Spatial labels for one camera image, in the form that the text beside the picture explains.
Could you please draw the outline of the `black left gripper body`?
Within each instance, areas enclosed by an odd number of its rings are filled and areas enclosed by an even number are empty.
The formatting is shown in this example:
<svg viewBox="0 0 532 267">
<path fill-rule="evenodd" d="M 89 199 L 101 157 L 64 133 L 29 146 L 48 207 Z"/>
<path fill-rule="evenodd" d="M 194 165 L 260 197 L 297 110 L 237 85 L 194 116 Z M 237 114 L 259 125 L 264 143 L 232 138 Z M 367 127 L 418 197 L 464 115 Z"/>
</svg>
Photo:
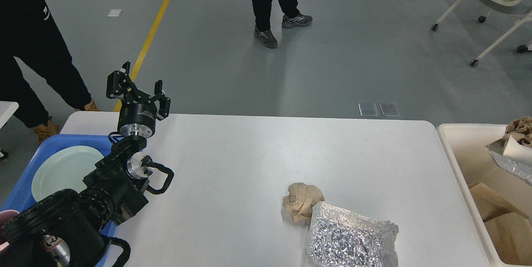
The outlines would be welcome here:
<svg viewBox="0 0 532 267">
<path fill-rule="evenodd" d="M 150 138 L 155 134 L 157 108 L 152 102 L 131 103 L 121 101 L 117 131 L 122 136 Z"/>
</svg>

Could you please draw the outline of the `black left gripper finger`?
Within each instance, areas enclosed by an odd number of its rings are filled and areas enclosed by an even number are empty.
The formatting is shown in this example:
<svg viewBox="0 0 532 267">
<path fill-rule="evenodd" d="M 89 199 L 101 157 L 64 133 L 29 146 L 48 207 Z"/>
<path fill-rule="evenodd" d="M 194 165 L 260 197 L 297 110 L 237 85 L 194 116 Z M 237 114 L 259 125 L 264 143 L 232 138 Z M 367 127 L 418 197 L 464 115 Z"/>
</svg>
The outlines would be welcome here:
<svg viewBox="0 0 532 267">
<path fill-rule="evenodd" d="M 122 65 L 121 70 L 115 70 L 108 75 L 105 91 L 107 98 L 119 99 L 122 103 L 142 103 L 144 101 L 144 93 L 137 89 L 131 80 L 130 71 L 131 63 L 127 61 Z"/>
<path fill-rule="evenodd" d="M 168 98 L 162 89 L 163 81 L 158 80 L 154 86 L 154 95 L 148 99 L 148 104 L 154 109 L 157 120 L 161 121 L 170 113 L 171 98 Z"/>
</svg>

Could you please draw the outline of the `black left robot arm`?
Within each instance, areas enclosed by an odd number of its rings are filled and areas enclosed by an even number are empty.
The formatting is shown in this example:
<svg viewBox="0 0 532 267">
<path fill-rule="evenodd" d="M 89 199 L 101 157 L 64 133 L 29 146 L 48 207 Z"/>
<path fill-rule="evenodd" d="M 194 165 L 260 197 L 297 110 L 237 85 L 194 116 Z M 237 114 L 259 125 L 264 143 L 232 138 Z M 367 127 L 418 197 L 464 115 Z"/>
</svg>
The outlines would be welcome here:
<svg viewBox="0 0 532 267">
<path fill-rule="evenodd" d="M 129 76 L 131 63 L 108 76 L 106 96 L 119 99 L 115 132 L 108 135 L 110 153 L 83 178 L 80 192 L 65 188 L 39 200 L 2 226 L 8 245 L 1 252 L 4 267 L 94 267 L 111 245 L 122 253 L 123 267 L 131 247 L 123 239 L 101 234 L 108 222 L 129 220 L 148 203 L 144 192 L 165 193 L 174 172 L 144 152 L 156 121 L 169 115 L 171 100 L 157 81 L 153 95 L 138 89 Z"/>
</svg>

